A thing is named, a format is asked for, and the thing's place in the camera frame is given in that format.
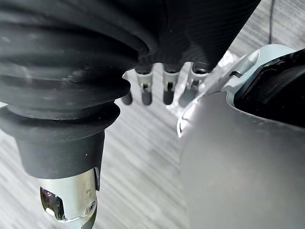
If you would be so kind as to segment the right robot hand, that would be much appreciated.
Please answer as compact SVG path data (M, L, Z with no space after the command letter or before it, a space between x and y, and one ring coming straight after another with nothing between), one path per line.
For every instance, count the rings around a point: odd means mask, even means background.
M44 209L90 229L105 129L126 71L197 62L212 70L257 0L3 0L0 127L16 139Z

